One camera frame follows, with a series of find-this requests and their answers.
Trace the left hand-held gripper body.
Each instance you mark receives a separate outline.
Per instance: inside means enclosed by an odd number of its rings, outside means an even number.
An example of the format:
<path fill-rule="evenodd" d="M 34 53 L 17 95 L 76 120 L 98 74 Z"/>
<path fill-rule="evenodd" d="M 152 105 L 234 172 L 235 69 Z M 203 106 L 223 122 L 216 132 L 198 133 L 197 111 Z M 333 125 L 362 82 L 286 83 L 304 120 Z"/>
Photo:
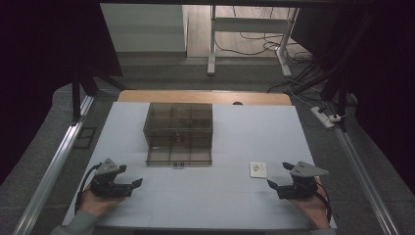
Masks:
<path fill-rule="evenodd" d="M 133 191 L 131 183 L 117 184 L 115 178 L 119 166 L 111 159 L 104 160 L 96 170 L 90 184 L 90 190 L 100 198 L 125 198 L 130 197 Z"/>

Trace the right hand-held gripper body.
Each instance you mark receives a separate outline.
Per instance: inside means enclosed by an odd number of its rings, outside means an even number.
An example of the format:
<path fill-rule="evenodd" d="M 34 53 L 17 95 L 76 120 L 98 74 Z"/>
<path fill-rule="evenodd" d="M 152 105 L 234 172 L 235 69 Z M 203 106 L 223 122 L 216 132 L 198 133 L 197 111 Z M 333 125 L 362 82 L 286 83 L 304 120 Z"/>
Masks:
<path fill-rule="evenodd" d="M 328 174 L 329 171 L 313 164 L 298 162 L 292 170 L 288 170 L 292 177 L 291 185 L 278 186 L 277 193 L 280 199 L 307 199 L 318 190 L 316 176 Z"/>

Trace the person's left hand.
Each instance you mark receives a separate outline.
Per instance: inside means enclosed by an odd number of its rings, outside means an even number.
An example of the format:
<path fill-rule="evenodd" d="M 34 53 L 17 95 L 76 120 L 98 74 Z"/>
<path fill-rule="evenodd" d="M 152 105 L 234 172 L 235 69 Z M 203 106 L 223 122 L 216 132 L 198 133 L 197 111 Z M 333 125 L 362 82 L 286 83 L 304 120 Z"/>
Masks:
<path fill-rule="evenodd" d="M 84 212 L 100 217 L 123 201 L 123 198 L 103 199 L 95 196 L 91 191 L 84 191 L 79 208 Z"/>

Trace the person's right hand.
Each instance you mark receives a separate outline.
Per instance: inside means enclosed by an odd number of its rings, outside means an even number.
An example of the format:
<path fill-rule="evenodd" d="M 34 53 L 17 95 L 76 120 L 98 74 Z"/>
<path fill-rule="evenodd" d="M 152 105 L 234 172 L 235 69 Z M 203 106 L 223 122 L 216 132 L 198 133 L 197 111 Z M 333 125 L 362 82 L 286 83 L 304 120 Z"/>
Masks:
<path fill-rule="evenodd" d="M 307 199 L 291 200 L 291 203 L 297 206 L 310 221 L 314 229 L 328 229 L 331 227 L 327 217 L 326 206 L 317 196 L 312 196 Z"/>

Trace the small white earring card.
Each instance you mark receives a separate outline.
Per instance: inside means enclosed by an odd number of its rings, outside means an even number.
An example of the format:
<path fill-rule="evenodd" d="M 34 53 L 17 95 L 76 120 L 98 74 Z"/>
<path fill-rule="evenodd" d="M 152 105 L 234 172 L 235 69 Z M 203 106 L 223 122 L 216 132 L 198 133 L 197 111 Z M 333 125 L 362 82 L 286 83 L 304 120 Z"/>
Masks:
<path fill-rule="evenodd" d="M 252 178 L 266 178 L 267 177 L 266 163 L 250 162 L 250 176 Z"/>

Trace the smoky clear drawer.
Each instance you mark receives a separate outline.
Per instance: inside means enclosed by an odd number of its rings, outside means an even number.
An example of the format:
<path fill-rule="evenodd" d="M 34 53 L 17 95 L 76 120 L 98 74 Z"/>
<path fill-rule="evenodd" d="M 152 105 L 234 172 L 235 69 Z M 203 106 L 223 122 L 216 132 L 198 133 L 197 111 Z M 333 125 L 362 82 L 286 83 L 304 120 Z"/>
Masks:
<path fill-rule="evenodd" d="M 185 147 L 152 147 L 146 164 L 151 166 L 190 167 L 211 165 L 210 149 Z"/>

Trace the white power strip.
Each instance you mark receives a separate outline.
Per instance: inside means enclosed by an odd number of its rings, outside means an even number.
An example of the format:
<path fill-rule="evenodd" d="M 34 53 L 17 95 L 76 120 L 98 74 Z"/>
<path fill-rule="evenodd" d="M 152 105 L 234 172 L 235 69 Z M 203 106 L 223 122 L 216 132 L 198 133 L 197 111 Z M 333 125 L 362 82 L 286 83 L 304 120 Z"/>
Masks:
<path fill-rule="evenodd" d="M 334 124 L 329 120 L 329 117 L 319 107 L 312 107 L 310 111 L 324 127 L 331 128 L 334 126 Z"/>

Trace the white table mat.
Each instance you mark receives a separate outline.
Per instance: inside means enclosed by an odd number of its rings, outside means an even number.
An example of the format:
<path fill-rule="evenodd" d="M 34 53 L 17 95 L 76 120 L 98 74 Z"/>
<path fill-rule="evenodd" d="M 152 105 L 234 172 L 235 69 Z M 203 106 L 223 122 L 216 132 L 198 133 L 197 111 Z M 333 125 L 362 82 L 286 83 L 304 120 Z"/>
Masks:
<path fill-rule="evenodd" d="M 293 106 L 215 105 L 212 164 L 148 166 L 143 128 L 146 103 L 115 102 L 90 163 L 126 165 L 119 183 L 142 178 L 131 197 L 108 211 L 99 225 L 135 229 L 293 230 L 309 228 L 292 203 L 278 198 L 267 179 L 287 185 L 282 163 L 310 163 Z M 250 162 L 266 163 L 267 177 L 252 178 Z"/>

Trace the smoky clear storage box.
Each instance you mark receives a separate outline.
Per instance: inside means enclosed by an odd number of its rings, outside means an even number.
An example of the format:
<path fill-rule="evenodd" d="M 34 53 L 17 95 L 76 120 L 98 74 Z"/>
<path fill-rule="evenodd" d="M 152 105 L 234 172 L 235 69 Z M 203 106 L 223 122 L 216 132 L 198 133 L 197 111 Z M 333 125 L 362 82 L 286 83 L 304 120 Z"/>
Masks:
<path fill-rule="evenodd" d="M 212 104 L 151 103 L 143 131 L 150 147 L 210 149 Z"/>

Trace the wooden table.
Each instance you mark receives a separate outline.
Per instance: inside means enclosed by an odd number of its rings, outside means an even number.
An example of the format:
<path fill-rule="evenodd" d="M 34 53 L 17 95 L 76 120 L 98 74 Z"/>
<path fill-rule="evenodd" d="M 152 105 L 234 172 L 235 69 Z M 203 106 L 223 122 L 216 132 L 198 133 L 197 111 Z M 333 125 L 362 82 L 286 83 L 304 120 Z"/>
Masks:
<path fill-rule="evenodd" d="M 187 91 L 187 90 L 124 90 L 119 102 L 141 103 L 204 103 L 233 105 L 240 102 L 252 106 L 291 106 L 286 94 L 230 92 L 230 91 Z"/>

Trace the black curtain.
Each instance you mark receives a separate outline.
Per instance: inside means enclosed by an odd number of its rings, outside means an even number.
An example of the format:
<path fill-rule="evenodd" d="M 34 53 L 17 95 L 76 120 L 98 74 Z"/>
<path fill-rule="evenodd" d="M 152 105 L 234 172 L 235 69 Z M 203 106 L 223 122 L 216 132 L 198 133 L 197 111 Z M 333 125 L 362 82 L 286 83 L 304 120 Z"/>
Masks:
<path fill-rule="evenodd" d="M 0 185 L 83 73 L 122 75 L 100 0 L 0 0 Z"/>
<path fill-rule="evenodd" d="M 292 38 L 331 69 L 362 18 L 375 18 L 346 65 L 356 119 L 415 194 L 415 0 L 346 0 L 345 8 L 302 8 Z"/>

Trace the white cabinet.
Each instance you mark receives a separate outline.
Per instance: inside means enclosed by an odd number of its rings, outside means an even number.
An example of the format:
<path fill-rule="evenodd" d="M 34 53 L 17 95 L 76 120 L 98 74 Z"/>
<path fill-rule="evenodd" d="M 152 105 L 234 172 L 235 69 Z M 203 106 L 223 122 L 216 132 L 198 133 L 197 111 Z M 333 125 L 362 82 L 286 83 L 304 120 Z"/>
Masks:
<path fill-rule="evenodd" d="M 117 52 L 185 52 L 187 13 L 182 5 L 102 3 Z"/>

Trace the aluminium rail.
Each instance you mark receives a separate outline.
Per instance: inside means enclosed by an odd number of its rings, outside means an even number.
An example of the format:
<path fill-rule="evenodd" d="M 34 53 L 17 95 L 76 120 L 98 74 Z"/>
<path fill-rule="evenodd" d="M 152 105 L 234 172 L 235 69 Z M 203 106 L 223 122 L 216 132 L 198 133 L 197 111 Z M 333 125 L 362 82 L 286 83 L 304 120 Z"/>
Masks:
<path fill-rule="evenodd" d="M 92 96 L 86 96 L 83 99 L 80 105 L 80 117 L 78 118 L 78 122 L 69 126 L 58 150 L 34 191 L 12 235 L 30 235 L 69 156 L 69 152 L 75 139 L 85 123 L 86 116 L 88 115 L 94 100 L 95 98 Z"/>
<path fill-rule="evenodd" d="M 400 235 L 392 215 L 387 208 L 386 203 L 382 199 L 379 191 L 375 187 L 368 171 L 355 150 L 348 134 L 343 132 L 340 127 L 335 128 L 338 139 L 343 146 L 350 165 L 356 175 L 356 178 L 362 188 L 364 195 L 371 205 L 372 211 L 376 216 L 383 233 L 385 235 Z"/>

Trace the white metal desk frame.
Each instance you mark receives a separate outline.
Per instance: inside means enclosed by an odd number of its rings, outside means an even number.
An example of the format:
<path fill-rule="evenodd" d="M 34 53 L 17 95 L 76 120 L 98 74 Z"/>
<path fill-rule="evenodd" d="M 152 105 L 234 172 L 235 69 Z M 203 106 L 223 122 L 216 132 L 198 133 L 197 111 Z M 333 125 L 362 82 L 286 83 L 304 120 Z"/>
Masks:
<path fill-rule="evenodd" d="M 249 19 L 249 18 L 218 18 L 216 6 L 210 6 L 210 42 L 207 62 L 207 74 L 215 75 L 215 33 L 220 32 L 251 32 L 251 33 L 281 33 L 282 41 L 275 49 L 281 66 L 282 74 L 291 77 L 292 73 L 284 54 L 293 30 L 299 8 L 290 8 L 286 20 L 282 19 Z"/>

